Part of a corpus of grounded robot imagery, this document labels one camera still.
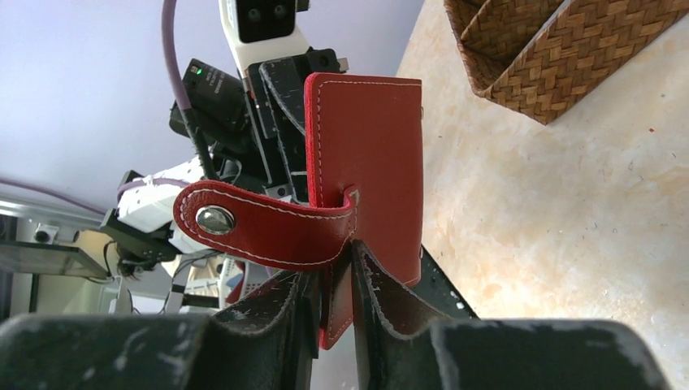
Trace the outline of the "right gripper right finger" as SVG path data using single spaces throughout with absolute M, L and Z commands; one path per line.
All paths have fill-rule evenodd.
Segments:
M 362 389 L 667 389 L 645 342 L 608 320 L 459 319 L 351 249 Z

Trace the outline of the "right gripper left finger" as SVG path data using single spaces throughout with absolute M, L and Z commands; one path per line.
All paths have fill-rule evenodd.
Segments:
M 208 314 L 22 314 L 1 327 L 4 389 L 305 389 L 314 275 L 282 271 Z

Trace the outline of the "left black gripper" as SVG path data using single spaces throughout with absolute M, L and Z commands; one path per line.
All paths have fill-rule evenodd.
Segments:
M 342 73 L 332 49 L 249 67 L 243 82 L 192 59 L 183 83 L 219 179 L 269 197 L 305 200 L 305 87 L 314 72 Z

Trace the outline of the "red leather card holder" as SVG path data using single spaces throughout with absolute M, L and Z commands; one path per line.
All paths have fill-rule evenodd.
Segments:
M 279 201 L 202 180 L 172 215 L 189 237 L 259 265 L 322 276 L 319 343 L 331 348 L 353 321 L 345 252 L 364 241 L 399 282 L 421 278 L 422 83 L 314 73 L 305 80 L 308 202 Z

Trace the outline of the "brown woven divided basket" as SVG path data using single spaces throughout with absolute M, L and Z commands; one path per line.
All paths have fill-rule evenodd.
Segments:
M 686 1 L 446 1 L 479 98 L 549 124 L 688 13 Z

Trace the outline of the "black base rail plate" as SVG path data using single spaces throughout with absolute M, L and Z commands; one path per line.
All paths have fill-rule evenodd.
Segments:
M 412 290 L 431 306 L 452 318 L 477 319 L 479 316 L 436 260 L 424 246 L 421 250 L 421 279 Z

